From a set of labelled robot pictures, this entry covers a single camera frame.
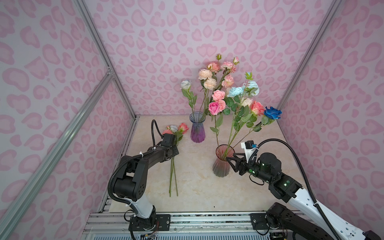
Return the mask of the white blue large rose stem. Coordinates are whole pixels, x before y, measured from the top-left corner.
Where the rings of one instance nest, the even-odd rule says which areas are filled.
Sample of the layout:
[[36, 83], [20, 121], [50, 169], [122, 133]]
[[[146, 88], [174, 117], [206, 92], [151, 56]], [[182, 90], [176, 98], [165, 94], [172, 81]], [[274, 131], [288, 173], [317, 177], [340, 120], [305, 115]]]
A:
[[176, 126], [176, 125], [170, 125], [170, 126], [169, 126], [169, 130], [170, 130], [172, 133], [176, 133], [176, 132], [179, 130], [179, 127]]

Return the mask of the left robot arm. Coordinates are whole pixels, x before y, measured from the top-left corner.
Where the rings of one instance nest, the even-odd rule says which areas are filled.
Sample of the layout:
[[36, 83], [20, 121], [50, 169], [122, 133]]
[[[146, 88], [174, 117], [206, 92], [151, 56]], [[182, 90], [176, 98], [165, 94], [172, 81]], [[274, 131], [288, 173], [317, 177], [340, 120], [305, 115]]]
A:
[[145, 196], [148, 171], [154, 165], [169, 161], [178, 154], [176, 136], [164, 134], [162, 141], [147, 152], [133, 157], [123, 156], [108, 182], [109, 197], [127, 204], [140, 220], [154, 218], [156, 209]]

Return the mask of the light blue rose stem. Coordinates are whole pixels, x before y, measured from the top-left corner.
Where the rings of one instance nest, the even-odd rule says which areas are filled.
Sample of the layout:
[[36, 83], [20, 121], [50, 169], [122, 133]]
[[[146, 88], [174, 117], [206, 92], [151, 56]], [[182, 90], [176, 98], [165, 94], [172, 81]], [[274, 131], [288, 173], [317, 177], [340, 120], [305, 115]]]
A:
[[226, 91], [226, 97], [241, 96], [241, 98], [250, 98], [253, 101], [256, 101], [255, 97], [259, 94], [259, 86], [254, 81], [251, 72], [246, 73], [245, 76], [246, 81], [243, 83], [243, 85], [240, 87], [231, 87]]

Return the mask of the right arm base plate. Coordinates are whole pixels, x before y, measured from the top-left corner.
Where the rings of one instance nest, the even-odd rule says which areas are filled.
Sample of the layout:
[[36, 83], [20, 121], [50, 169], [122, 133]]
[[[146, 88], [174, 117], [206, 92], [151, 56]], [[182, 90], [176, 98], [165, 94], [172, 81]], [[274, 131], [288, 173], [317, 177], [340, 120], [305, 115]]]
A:
[[266, 213], [251, 213], [250, 219], [253, 230], [266, 231], [269, 229], [266, 220]]

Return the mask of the pale blue white rose stem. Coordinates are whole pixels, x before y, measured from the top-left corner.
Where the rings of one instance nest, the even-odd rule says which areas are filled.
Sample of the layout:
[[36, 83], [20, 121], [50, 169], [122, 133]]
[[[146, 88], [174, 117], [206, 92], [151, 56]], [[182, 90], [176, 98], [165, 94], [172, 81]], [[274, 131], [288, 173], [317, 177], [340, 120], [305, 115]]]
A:
[[180, 86], [183, 96], [188, 99], [188, 104], [192, 110], [192, 113], [194, 113], [197, 95], [195, 95], [194, 92], [191, 90], [191, 82], [189, 80], [184, 80], [181, 82]]

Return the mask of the blue flower stem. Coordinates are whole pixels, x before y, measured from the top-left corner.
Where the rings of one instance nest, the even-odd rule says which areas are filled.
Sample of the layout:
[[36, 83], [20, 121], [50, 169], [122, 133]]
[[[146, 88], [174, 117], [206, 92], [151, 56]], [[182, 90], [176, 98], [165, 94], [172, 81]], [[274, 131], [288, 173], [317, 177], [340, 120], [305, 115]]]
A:
[[272, 124], [274, 121], [281, 118], [282, 111], [273, 108], [265, 107], [262, 105], [253, 105], [249, 107], [242, 107], [243, 111], [237, 111], [234, 115], [232, 123], [232, 136], [230, 138], [230, 145], [235, 148], [246, 137], [252, 133], [258, 133], [263, 127]]

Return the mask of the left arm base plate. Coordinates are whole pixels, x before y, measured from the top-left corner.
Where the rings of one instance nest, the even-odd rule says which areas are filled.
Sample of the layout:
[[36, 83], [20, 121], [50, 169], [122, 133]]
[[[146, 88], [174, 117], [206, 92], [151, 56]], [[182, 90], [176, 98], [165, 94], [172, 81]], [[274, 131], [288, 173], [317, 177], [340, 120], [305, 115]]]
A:
[[132, 232], [169, 231], [171, 215], [155, 214], [148, 219], [131, 217], [129, 230]]

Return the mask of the pink multi bloom rose stem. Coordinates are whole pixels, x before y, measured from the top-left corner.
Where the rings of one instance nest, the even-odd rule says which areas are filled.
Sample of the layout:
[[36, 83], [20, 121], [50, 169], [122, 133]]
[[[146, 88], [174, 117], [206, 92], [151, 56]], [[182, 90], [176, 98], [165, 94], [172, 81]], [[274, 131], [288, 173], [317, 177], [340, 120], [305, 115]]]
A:
[[232, 74], [237, 71], [237, 65], [240, 63], [238, 57], [234, 57], [233, 60], [224, 61], [221, 65], [221, 69], [223, 70], [223, 76], [221, 79], [221, 86], [224, 89], [230, 88], [234, 84], [234, 78]]

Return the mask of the red pink rose stem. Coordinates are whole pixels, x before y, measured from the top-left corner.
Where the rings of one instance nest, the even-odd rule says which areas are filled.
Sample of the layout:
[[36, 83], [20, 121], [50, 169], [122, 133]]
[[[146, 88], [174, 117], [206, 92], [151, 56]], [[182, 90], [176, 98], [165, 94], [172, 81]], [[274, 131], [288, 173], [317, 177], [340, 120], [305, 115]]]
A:
[[[179, 145], [179, 143], [183, 139], [183, 136], [187, 133], [188, 130], [189, 130], [189, 127], [186, 123], [181, 123], [177, 127], [177, 130], [174, 132], [174, 134], [176, 135], [176, 146]], [[178, 190], [178, 180], [177, 180], [177, 171], [176, 171], [175, 159], [173, 159], [172, 167], [173, 167], [173, 174], [174, 174], [174, 180], [175, 180], [176, 194], [178, 197], [179, 196], [179, 190]]]

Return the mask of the purple blue glass vase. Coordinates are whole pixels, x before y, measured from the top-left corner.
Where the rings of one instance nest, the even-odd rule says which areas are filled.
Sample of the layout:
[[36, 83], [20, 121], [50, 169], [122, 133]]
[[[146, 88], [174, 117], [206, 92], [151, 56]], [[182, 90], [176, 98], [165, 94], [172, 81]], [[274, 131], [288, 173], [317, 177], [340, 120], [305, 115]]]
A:
[[193, 112], [190, 114], [191, 127], [191, 140], [194, 143], [202, 143], [206, 138], [204, 122], [206, 117], [202, 112]]

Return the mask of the red grey glass vase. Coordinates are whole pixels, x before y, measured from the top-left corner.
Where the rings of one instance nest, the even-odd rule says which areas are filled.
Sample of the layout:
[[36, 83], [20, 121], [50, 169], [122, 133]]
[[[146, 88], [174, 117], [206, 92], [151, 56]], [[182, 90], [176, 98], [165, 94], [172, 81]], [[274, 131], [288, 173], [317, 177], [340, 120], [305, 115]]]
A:
[[228, 145], [219, 145], [215, 153], [217, 158], [212, 167], [213, 173], [220, 178], [226, 177], [232, 168], [227, 157], [233, 157], [235, 150]]

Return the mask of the cream and red rose stem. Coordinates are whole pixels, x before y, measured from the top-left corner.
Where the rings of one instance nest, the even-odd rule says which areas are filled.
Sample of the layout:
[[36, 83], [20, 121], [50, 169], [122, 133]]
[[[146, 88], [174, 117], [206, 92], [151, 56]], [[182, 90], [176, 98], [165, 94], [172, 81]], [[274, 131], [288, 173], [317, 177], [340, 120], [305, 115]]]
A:
[[231, 115], [230, 135], [227, 141], [227, 148], [224, 151], [223, 157], [229, 156], [230, 148], [244, 127], [249, 129], [249, 132], [255, 129], [260, 129], [263, 123], [258, 123], [259, 118], [262, 118], [265, 112], [264, 106], [250, 98], [241, 98], [241, 96], [226, 97], [224, 99], [226, 108], [221, 112], [222, 116]]

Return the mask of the pink double rose stem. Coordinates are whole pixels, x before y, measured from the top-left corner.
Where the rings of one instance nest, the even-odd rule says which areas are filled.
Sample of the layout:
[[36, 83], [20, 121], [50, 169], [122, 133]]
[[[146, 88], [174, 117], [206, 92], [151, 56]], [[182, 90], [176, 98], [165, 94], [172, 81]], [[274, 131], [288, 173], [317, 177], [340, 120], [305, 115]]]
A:
[[226, 102], [224, 101], [225, 96], [226, 93], [221, 90], [216, 90], [212, 93], [211, 100], [207, 107], [210, 116], [217, 116], [224, 111], [226, 108]]

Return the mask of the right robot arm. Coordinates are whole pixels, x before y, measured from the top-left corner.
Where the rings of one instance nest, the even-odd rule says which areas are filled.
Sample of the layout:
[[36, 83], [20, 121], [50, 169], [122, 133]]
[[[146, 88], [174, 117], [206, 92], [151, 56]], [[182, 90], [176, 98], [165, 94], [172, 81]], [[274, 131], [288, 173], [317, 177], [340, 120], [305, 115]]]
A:
[[227, 161], [236, 173], [249, 174], [268, 184], [278, 200], [290, 204], [308, 217], [293, 213], [286, 206], [274, 203], [265, 219], [271, 229], [284, 228], [307, 240], [379, 240], [373, 231], [363, 231], [314, 200], [299, 182], [282, 172], [282, 163], [271, 153], [263, 153], [252, 163], [245, 154], [234, 154]]

